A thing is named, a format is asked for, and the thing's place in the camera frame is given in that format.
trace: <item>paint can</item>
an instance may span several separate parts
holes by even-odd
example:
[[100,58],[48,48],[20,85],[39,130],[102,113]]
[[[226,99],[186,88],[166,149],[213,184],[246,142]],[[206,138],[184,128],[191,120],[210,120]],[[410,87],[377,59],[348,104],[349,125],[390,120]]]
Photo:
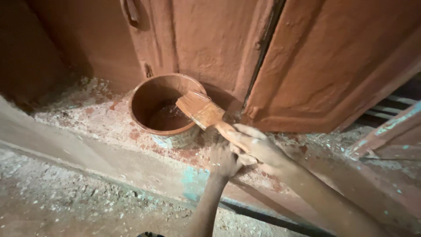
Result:
[[190,144],[200,131],[175,105],[189,90],[206,94],[195,79],[171,73],[151,77],[138,85],[130,98],[132,119],[164,148],[181,148]]

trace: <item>paintbrush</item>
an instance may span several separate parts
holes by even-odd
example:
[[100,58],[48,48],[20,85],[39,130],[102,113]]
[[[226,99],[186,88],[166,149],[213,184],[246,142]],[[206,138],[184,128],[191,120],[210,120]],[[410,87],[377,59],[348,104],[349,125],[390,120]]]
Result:
[[227,134],[227,131],[235,131],[235,128],[222,120],[225,110],[212,102],[208,96],[200,92],[189,91],[177,100],[176,105],[203,130],[214,126],[224,138],[245,153],[250,153],[250,148],[247,145]]

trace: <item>door panel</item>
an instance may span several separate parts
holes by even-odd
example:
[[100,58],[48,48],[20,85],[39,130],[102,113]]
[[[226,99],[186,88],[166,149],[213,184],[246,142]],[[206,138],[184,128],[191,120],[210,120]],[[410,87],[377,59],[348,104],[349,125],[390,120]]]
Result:
[[129,26],[143,67],[154,75],[191,76],[222,108],[242,107],[273,1],[122,1],[138,4],[139,17],[148,21],[147,29]]
[[416,73],[402,76],[418,66],[420,10],[416,0],[287,0],[243,123],[331,132],[354,118]]

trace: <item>wooden brush handle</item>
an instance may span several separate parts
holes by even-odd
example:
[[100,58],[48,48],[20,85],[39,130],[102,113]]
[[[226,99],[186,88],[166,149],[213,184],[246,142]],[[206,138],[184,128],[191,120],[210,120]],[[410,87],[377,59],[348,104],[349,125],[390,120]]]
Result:
[[242,149],[245,153],[250,153],[250,148],[235,140],[234,138],[230,137],[230,135],[227,134],[227,131],[234,131],[236,132],[235,128],[231,125],[229,125],[228,123],[224,122],[224,121],[220,121],[218,123],[215,124],[215,128],[220,132],[220,134],[226,138],[228,141],[232,142],[234,145],[238,146],[240,149]]

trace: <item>concrete floor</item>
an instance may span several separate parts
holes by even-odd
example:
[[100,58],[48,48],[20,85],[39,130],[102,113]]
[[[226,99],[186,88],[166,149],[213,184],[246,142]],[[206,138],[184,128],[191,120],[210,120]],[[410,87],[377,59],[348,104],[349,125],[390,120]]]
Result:
[[[0,236],[183,236],[193,210],[0,149]],[[219,209],[214,236],[299,237]]]

